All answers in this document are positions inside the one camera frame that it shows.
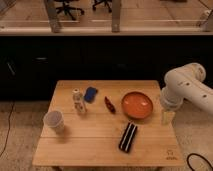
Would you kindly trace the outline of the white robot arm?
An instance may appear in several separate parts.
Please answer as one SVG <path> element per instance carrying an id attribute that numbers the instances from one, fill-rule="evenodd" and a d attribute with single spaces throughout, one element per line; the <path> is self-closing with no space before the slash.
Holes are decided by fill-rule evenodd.
<path id="1" fill-rule="evenodd" d="M 165 74 L 165 86 L 159 97 L 162 125 L 171 123 L 185 99 L 213 115 L 213 89 L 203 83 L 205 78 L 206 70 L 199 63 L 189 63 Z"/>

